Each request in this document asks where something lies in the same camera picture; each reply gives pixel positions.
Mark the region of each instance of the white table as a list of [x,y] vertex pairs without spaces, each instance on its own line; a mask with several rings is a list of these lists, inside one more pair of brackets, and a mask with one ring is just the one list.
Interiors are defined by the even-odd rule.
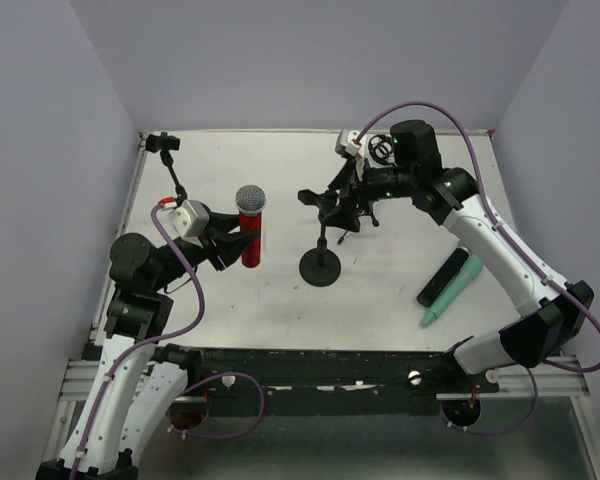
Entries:
[[[298,272],[302,254],[316,244],[317,208],[302,205],[297,191],[322,192],[342,165],[333,149],[334,132],[176,132],[181,149],[175,169],[189,197],[213,211],[236,212],[236,190],[248,183],[267,195],[263,214],[262,262],[239,262],[216,272],[208,262],[199,277],[207,300],[201,325],[177,343],[196,347],[446,350],[455,342],[501,327],[518,317],[508,297],[484,271],[428,329],[418,322],[423,309],[415,297],[456,245],[456,238],[418,211],[409,199],[376,204],[380,221],[368,218],[362,231],[342,245],[340,230],[328,229],[329,248],[342,262],[338,281],[326,288],[307,285]],[[485,186],[507,221],[511,212],[489,137],[472,135]],[[445,166],[470,172],[461,137],[438,135]],[[128,232],[155,245],[164,242],[149,219],[157,200],[173,195],[173,184],[158,155],[149,154],[138,187]],[[190,322],[198,308],[188,285],[173,294],[165,332]]]

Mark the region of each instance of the silver microphone grille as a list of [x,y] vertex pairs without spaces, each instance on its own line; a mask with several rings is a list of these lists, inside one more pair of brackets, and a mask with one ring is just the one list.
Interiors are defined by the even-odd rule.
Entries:
[[257,185],[245,185],[236,192],[236,207],[243,215],[257,215],[266,204],[267,197]]

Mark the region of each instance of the microphone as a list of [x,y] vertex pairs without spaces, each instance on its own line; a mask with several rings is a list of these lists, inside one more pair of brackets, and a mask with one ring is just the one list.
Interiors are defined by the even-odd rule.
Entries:
[[[240,212],[240,231],[260,231],[262,229],[262,210],[267,204],[264,191],[257,185],[245,185],[236,192],[236,207]],[[260,264],[260,237],[242,254],[242,264],[254,268]]]

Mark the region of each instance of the red object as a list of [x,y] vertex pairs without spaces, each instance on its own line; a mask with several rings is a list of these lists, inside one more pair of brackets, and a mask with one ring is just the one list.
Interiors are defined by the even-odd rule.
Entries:
[[[248,217],[241,213],[239,217],[241,232],[249,230],[262,231],[262,213],[253,217]],[[260,237],[256,238],[242,254],[242,264],[247,268],[255,268],[260,265]]]

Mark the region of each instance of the purple cable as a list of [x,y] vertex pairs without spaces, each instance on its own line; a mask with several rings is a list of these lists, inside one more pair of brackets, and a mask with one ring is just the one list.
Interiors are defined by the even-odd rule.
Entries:
[[237,432],[237,433],[224,433],[224,434],[220,434],[220,435],[212,435],[212,434],[208,434],[208,433],[197,433],[195,431],[189,431],[189,430],[179,430],[173,426],[173,424],[171,423],[171,418],[167,414],[167,419],[169,420],[169,429],[173,430],[174,432],[179,433],[181,435],[184,434],[184,435],[186,435],[188,437],[192,437],[192,438],[202,438],[205,440],[230,440],[232,438],[242,437],[243,435],[246,435],[251,430],[256,428],[258,426],[258,424],[260,423],[260,420],[262,420],[262,414],[264,413],[265,397],[264,397],[264,391],[262,390],[262,386],[251,375],[247,375],[246,373],[240,373],[240,372],[218,373],[217,375],[212,375],[208,378],[205,378],[204,380],[200,380],[198,383],[196,383],[194,385],[191,385],[184,392],[182,392],[181,395],[185,395],[189,392],[192,392],[193,390],[195,390],[197,388],[202,387],[203,385],[206,385],[209,382],[212,382],[219,378],[230,376],[230,375],[232,375],[234,377],[246,378],[247,380],[249,380],[251,383],[253,383],[256,386],[256,389],[258,390],[258,395],[260,396],[260,408],[258,409],[258,414],[256,415],[255,420],[247,428],[245,428],[244,430]]
[[[404,108],[404,107],[411,107],[411,106],[432,108],[433,110],[437,110],[438,112],[440,112],[444,116],[446,116],[449,120],[451,120],[451,123],[453,123],[455,125],[455,127],[458,129],[458,131],[460,132],[460,135],[462,136],[462,139],[464,140],[464,143],[467,145],[467,149],[469,150],[469,157],[471,157],[471,163],[473,165],[473,170],[474,170],[474,172],[476,174],[476,182],[478,184],[478,193],[480,194],[480,200],[482,201],[482,205],[483,205],[483,207],[485,209],[485,212],[489,216],[489,219],[491,220],[491,222],[493,223],[493,225],[498,229],[498,231],[500,232],[500,234],[502,235],[502,237],[509,244],[509,246],[518,254],[518,256],[520,258],[522,258],[522,260],[536,274],[538,274],[540,276],[540,278],[547,285],[549,285],[551,288],[553,288],[554,290],[556,290],[560,295],[564,296],[573,305],[575,305],[575,307],[578,310],[580,310],[580,312],[585,317],[587,317],[589,319],[589,321],[591,322],[591,324],[594,326],[594,328],[600,334],[600,321],[595,317],[595,315],[593,315],[593,313],[591,313],[591,311],[587,307],[585,307],[582,304],[582,302],[580,302],[577,298],[575,298],[573,295],[571,295],[569,292],[567,292],[567,290],[563,286],[558,285],[551,278],[548,278],[547,274],[544,273],[544,271],[542,270],[542,268],[539,265],[537,265],[533,261],[533,259],[531,257],[529,257],[529,255],[527,255],[527,253],[515,241],[515,239],[513,237],[511,237],[511,235],[509,235],[509,233],[504,228],[504,225],[501,224],[498,221],[498,219],[496,218],[494,212],[491,210],[491,206],[489,205],[489,202],[487,201],[487,194],[486,194],[485,189],[484,189],[484,182],[483,182],[483,179],[482,179],[482,174],[480,173],[480,165],[478,165],[478,157],[476,156],[476,152],[473,149],[473,144],[471,143],[471,139],[469,138],[469,134],[466,132],[466,130],[464,129],[464,127],[460,124],[460,121],[451,112],[448,112],[444,108],[442,108],[442,107],[440,107],[440,106],[438,106],[438,105],[436,105],[434,103],[430,103],[430,102],[414,101],[414,102],[400,103],[400,104],[395,105],[395,106],[393,106],[391,108],[388,108],[387,110],[385,110],[383,112],[380,112],[378,115],[376,115],[360,131],[360,133],[358,134],[358,137],[355,139],[355,143],[357,143],[358,145],[360,145],[360,141],[362,140],[362,137],[380,119],[384,118],[385,116],[389,115],[392,112],[395,112],[396,110],[399,110],[399,109]],[[592,365],[590,367],[580,367],[580,368],[578,368],[578,367],[570,367],[568,365],[563,365],[561,363],[553,362],[551,360],[545,360],[545,363],[547,365],[551,365],[553,367],[560,368],[562,370],[567,370],[569,372],[574,372],[574,373],[592,373],[592,372],[597,372],[598,370],[600,370],[600,361],[598,363],[596,363],[595,365]]]
[[513,427],[509,427],[509,428],[503,428],[500,430],[476,430],[476,429],[469,429],[469,428],[461,427],[460,425],[456,425],[456,424],[452,423],[451,420],[449,420],[447,418],[447,416],[444,414],[444,410],[442,409],[442,402],[440,402],[440,416],[444,420],[444,423],[446,423],[449,428],[453,428],[454,430],[458,430],[459,432],[468,433],[470,435],[479,435],[481,437],[493,437],[496,435],[507,435],[509,433],[516,432],[516,431],[520,430],[521,428],[527,426],[529,423],[531,423],[533,418],[536,416],[536,412],[538,411],[538,384],[536,383],[536,379],[534,378],[533,374],[531,373],[531,370],[529,370],[528,368],[525,368],[525,370],[529,374],[529,378],[531,379],[531,385],[533,385],[533,400],[532,400],[533,403],[531,405],[531,411],[529,413],[527,413],[527,416],[524,417],[520,421],[520,423],[518,423],[517,425],[515,425]]
[[[120,356],[118,358],[116,358],[116,360],[111,365],[111,368],[107,372],[107,375],[110,378],[113,378],[115,372],[118,370],[118,368],[120,367],[122,362],[124,362],[124,360],[129,355],[131,355],[133,352],[135,352],[139,348],[142,348],[145,345],[149,345],[152,343],[158,343],[163,340],[170,340],[170,339],[178,337],[180,335],[184,335],[185,333],[189,333],[191,330],[193,330],[194,328],[196,328],[198,326],[198,324],[202,320],[202,317],[204,316],[205,302],[204,302],[204,293],[202,291],[202,285],[200,285],[200,281],[198,280],[198,277],[196,276],[196,273],[195,273],[193,267],[187,260],[187,257],[185,257],[184,254],[180,251],[178,246],[171,239],[171,237],[169,236],[167,231],[164,229],[164,227],[158,220],[158,212],[160,210],[162,210],[163,208],[164,208],[164,205],[158,204],[151,209],[151,221],[155,225],[156,229],[158,230],[158,232],[160,233],[162,238],[164,238],[164,241],[167,242],[167,245],[169,245],[169,248],[171,248],[171,250],[173,251],[175,256],[178,258],[178,260],[180,260],[180,262],[184,266],[185,270],[189,274],[189,277],[191,278],[191,281],[193,282],[193,286],[196,288],[196,292],[198,294],[198,302],[199,302],[198,315],[193,320],[193,322],[191,322],[189,325],[187,325],[186,327],[184,327],[180,330],[176,330],[175,332],[167,333],[167,334],[161,335],[159,337],[147,338],[146,340],[138,342],[135,345],[126,349],[124,352],[122,352],[120,354]],[[93,402],[93,406],[91,407],[91,411],[89,412],[89,416],[87,417],[87,422],[85,424],[84,430],[82,431],[82,437],[80,438],[80,442],[78,443],[78,448],[77,448],[78,452],[84,452],[87,442],[89,441],[89,433],[91,432],[91,429],[93,428],[93,423],[95,422],[96,415],[98,414],[98,409],[100,408],[100,404],[102,403],[102,399],[104,398],[104,394],[107,391],[107,387],[109,386],[109,383],[111,383],[111,382],[103,382],[102,385],[100,386],[100,389],[98,390],[96,398]],[[76,457],[76,459],[73,461],[73,465],[71,466],[71,471],[69,472],[69,480],[75,480],[76,475],[78,474],[78,466],[79,465],[80,465],[80,458]]]

